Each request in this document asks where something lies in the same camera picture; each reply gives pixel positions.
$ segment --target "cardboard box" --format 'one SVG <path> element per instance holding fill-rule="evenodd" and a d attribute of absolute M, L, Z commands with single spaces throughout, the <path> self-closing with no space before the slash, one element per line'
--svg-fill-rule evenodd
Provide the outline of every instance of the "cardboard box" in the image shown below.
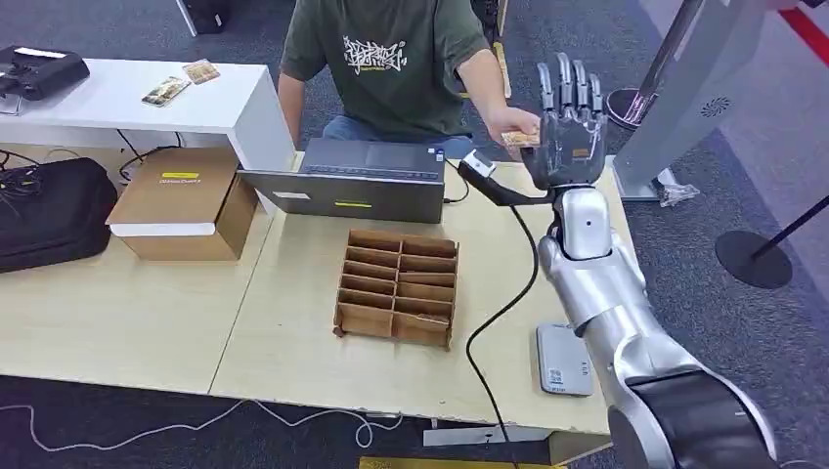
<path fill-rule="evenodd" d="M 334 334 L 449 350 L 459 250 L 449 239 L 352 230 L 337 290 Z"/>
<path fill-rule="evenodd" d="M 145 260 L 238 260 L 257 197 L 237 166 L 231 149 L 154 153 L 109 214 L 109 229 Z"/>

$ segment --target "robotic arm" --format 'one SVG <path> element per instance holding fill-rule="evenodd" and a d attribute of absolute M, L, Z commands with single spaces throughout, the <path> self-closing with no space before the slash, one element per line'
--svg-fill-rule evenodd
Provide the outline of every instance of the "robotic arm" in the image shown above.
<path fill-rule="evenodd" d="M 541 146 L 522 149 L 535 186 L 547 195 L 500 186 L 491 179 L 495 163 L 476 151 L 459 173 L 497 205 L 552 204 L 554 221 L 539 242 L 541 267 L 588 345 L 625 467 L 778 467 L 770 426 L 754 402 L 654 318 L 644 275 L 593 186 L 604 168 L 607 129 L 599 79 L 563 53 L 558 64 L 557 99 L 547 66 L 539 64 Z"/>

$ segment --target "black cable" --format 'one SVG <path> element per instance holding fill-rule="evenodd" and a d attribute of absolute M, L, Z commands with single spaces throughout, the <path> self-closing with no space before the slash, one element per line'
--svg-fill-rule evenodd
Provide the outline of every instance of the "black cable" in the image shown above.
<path fill-rule="evenodd" d="M 136 162 L 136 161 L 138 161 L 138 160 L 144 161 L 144 158 L 146 158 L 147 156 L 150 156 L 151 154 L 156 153 L 156 152 L 159 152 L 159 151 L 161 151 L 161 150 L 163 150 L 163 149 L 180 149 L 180 148 L 182 147 L 182 136 L 181 136 L 181 134 L 180 134 L 180 133 L 176 132 L 176 133 L 175 133 L 175 134 L 176 134 L 176 145 L 167 145 L 167 146 L 164 146 L 164 147 L 156 147 L 155 149 L 151 149 L 150 151 L 148 151 L 148 152 L 146 152 L 146 153 L 138 153 L 138 151 L 135 149 L 135 147 L 133 147 L 133 146 L 132 146 L 132 144 L 130 143 L 130 141 L 129 141 L 129 140 L 127 140 L 127 138 L 126 138 L 126 136 L 124 135 L 124 133 L 123 133 L 123 132 L 121 132 L 121 129 L 115 129 L 115 131 L 116 131 L 116 132 L 118 132 L 118 135 L 120 135 L 120 136 L 121 136 L 121 139 L 122 139 L 124 142 L 126 142 L 127 147 L 129 147 L 129 148 L 132 150 L 133 154 L 135 154 L 135 157 L 130 158 L 129 160 L 127 160 L 127 162 L 126 162 L 126 163 L 122 164 L 122 165 L 121 165 L 121 167 L 120 167 L 120 168 L 118 168 L 118 174 L 120 174 L 120 175 L 121 175 L 121 178 L 123 178 L 123 179 L 124 179 L 124 181 L 132 181 L 132 180 L 130 179 L 129 175 L 127 175 L 127 174 L 126 174 L 126 172 L 125 172 L 126 168 L 127 168 L 130 164 L 132 164 L 132 163 L 134 163 L 134 162 Z"/>
<path fill-rule="evenodd" d="M 12 202 L 17 199 L 40 194 L 40 163 L 22 154 L 8 151 L 7 149 L 0 149 L 0 152 L 6 154 L 3 162 L 0 163 L 0 202 L 5 203 L 17 218 L 21 218 L 21 212 L 18 211 Z M 33 167 L 24 166 L 21 168 L 6 169 L 6 164 L 12 156 L 32 163 Z"/>
<path fill-rule="evenodd" d="M 6 168 L 6 163 L 9 162 L 9 155 L 14 156 L 16 158 L 23 159 L 25 161 L 28 161 L 29 163 L 31 163 L 34 166 L 40 166 L 40 163 L 38 163 L 37 161 L 29 158 L 28 156 L 23 156 L 20 153 L 15 153 L 15 152 L 9 151 L 7 149 L 0 149 L 0 153 L 6 153 L 6 159 L 4 159 L 2 163 L 0 163 L 0 168 L 3 168 L 3 169 Z"/>
<path fill-rule="evenodd" d="M 498 418 L 498 425 L 501 427 L 501 433 L 503 433 L 503 440 L 506 443 L 510 443 L 509 436 L 506 434 L 506 427 L 503 425 L 503 418 L 501 417 L 501 411 L 498 409 L 498 403 L 495 401 L 495 396 L 490 389 L 490 385 L 487 383 L 486 378 L 484 378 L 484 374 L 481 372 L 481 369 L 475 363 L 475 359 L 472 358 L 472 341 L 481 334 L 487 327 L 489 327 L 493 322 L 498 320 L 501 316 L 503 316 L 507 311 L 512 309 L 513 306 L 518 304 L 524 296 L 527 295 L 527 292 L 530 291 L 530 288 L 533 287 L 533 284 L 536 282 L 536 278 L 539 276 L 539 250 L 536 248 L 536 242 L 533 239 L 533 234 L 530 232 L 530 229 L 527 228 L 527 224 L 524 223 L 524 219 L 521 218 L 521 214 L 515 208 L 514 205 L 510 205 L 509 209 L 512 210 L 512 214 L 515 215 L 515 219 L 518 220 L 518 225 L 521 226 L 521 230 L 524 231 L 524 235 L 527 236 L 527 239 L 530 241 L 530 247 L 533 250 L 533 273 L 530 275 L 530 280 L 521 289 L 521 291 L 512 298 L 509 303 L 507 303 L 500 311 L 495 313 L 491 318 L 486 320 L 483 324 L 481 324 L 472 335 L 469 336 L 469 339 L 466 340 L 466 359 L 469 360 L 469 364 L 472 365 L 472 369 L 475 370 L 475 374 L 478 375 L 478 379 L 481 380 L 481 384 L 484 386 L 484 390 L 487 392 L 487 396 L 490 398 L 490 403 L 493 406 L 493 410 L 495 411 L 495 416 Z M 515 454 L 510 451 L 510 458 L 512 460 L 512 465 L 515 469 L 518 469 L 518 463 L 515 462 Z"/>
<path fill-rule="evenodd" d="M 132 144 L 130 143 L 130 141 L 129 141 L 129 140 L 127 140 L 127 138 L 126 138 L 126 136 L 124 135 L 124 133 L 123 133 L 123 132 L 121 132 L 121 129 L 115 129 L 115 132 L 117 132 L 117 133 L 118 133 L 118 135 L 120 135 L 120 136 L 121 136 L 121 140 L 123 140 L 123 141 L 127 144 L 127 147 L 129 147 L 129 148 L 132 150 L 132 154 L 134 154 L 134 155 L 136 155 L 136 156 L 138 156 L 138 157 L 141 157 L 141 156 L 138 154 L 138 151 L 135 149 L 135 147 L 133 147 L 133 146 L 132 146 Z"/>
<path fill-rule="evenodd" d="M 444 159 L 444 161 L 446 161 L 446 164 L 448 164 L 448 165 L 452 166 L 453 168 L 455 168 L 455 171 L 458 173 L 458 176 L 460 176 L 460 170 L 458 169 L 457 166 L 452 164 L 448 159 Z M 466 192 L 463 194 L 463 197 L 461 197 L 461 198 L 447 198 L 447 197 L 444 197 L 443 203 L 463 202 L 469 196 L 469 183 L 465 179 L 463 179 L 462 176 L 460 177 L 460 179 L 463 181 L 463 185 L 466 186 Z"/>

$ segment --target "robot finger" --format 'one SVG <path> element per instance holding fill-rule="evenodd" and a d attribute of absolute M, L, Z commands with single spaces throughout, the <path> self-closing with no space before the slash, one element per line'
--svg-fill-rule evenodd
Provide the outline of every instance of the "robot finger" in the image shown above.
<path fill-rule="evenodd" d="M 552 81 L 549 78 L 549 68 L 545 63 L 538 64 L 539 78 L 542 82 L 542 107 L 544 112 L 555 110 L 555 94 L 552 91 Z"/>
<path fill-rule="evenodd" d="M 567 115 L 573 107 L 573 66 L 567 54 L 559 52 L 558 57 L 558 114 Z"/>
<path fill-rule="evenodd" d="M 595 73 L 590 74 L 590 109 L 592 110 L 592 114 L 596 117 L 598 114 L 601 114 L 603 108 L 604 101 L 602 100 L 601 96 L 601 84 L 598 79 L 598 75 Z"/>
<path fill-rule="evenodd" d="M 576 110 L 579 117 L 589 118 L 588 72 L 582 61 L 573 61 L 573 70 L 576 72 Z"/>

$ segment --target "red barrier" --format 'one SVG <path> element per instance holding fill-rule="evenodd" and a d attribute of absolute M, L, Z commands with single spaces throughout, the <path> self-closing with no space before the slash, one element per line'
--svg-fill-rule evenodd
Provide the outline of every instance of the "red barrier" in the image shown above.
<path fill-rule="evenodd" d="M 797 7 L 779 13 L 823 63 L 829 66 L 829 37 L 826 37 L 826 33 Z"/>

